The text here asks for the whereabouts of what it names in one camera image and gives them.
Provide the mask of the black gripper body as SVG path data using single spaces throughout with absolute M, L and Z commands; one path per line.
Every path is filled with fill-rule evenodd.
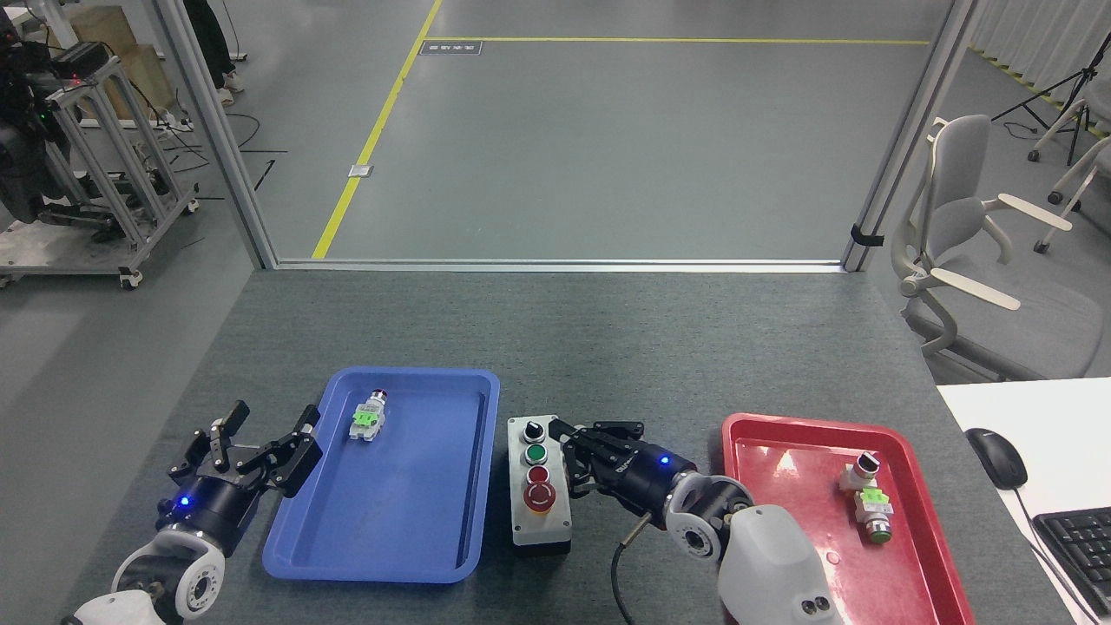
M 667 496 L 682 472 L 697 471 L 690 458 L 658 444 L 605 437 L 595 454 L 599 493 L 618 498 L 637 516 L 649 515 L 655 530 L 665 530 Z
M 156 530 L 177 526 L 178 530 L 201 531 L 226 558 L 233 556 L 263 494 L 262 472 L 227 471 L 209 475 L 170 471 L 168 475 L 174 480 L 178 491 L 174 497 L 163 498 L 156 505 L 159 511 Z

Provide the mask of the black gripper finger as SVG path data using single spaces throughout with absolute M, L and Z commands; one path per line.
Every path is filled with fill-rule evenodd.
M 621 480 L 615 468 L 622 463 L 622 455 L 615 451 L 603 451 L 598 455 L 591 450 L 562 450 L 562 455 L 572 501 L 591 493 L 615 498 L 615 486 Z
M 552 419 L 547 431 L 560 444 L 565 463 L 621 463 L 642 451 L 647 443 L 635 435 L 642 434 L 640 422 L 610 422 L 610 427 L 583 427 Z
M 314 435 L 319 419 L 318 406 L 306 405 L 293 431 L 261 447 L 247 448 L 247 457 L 236 460 L 234 470 L 243 476 L 260 470 L 261 477 L 254 478 L 250 488 L 276 490 L 284 498 L 293 498 L 323 455 Z
M 180 458 L 167 468 L 167 475 L 182 485 L 186 478 L 201 475 L 203 471 L 214 472 L 219 478 L 231 476 L 233 463 L 230 450 L 233 436 L 246 423 L 250 409 L 246 401 L 236 400 L 233 409 L 222 419 L 216 419 L 206 430 L 196 430 L 180 451 Z

